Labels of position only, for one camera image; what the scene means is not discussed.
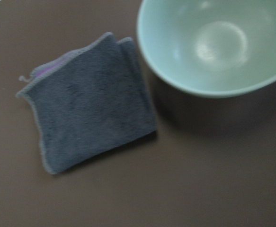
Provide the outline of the grey folded cloth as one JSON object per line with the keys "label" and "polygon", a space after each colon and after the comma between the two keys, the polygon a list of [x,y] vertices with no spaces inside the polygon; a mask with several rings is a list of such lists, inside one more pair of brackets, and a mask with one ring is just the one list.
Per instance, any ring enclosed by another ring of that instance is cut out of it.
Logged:
{"label": "grey folded cloth", "polygon": [[156,131],[132,38],[104,33],[35,68],[17,92],[31,106],[45,170],[61,173]]}

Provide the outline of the mint green bowl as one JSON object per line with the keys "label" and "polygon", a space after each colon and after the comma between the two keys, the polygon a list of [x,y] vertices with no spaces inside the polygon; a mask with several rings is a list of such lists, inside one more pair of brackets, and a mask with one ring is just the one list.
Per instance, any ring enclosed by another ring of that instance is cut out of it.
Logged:
{"label": "mint green bowl", "polygon": [[276,82],[276,0],[144,0],[137,41],[167,84],[210,98]]}

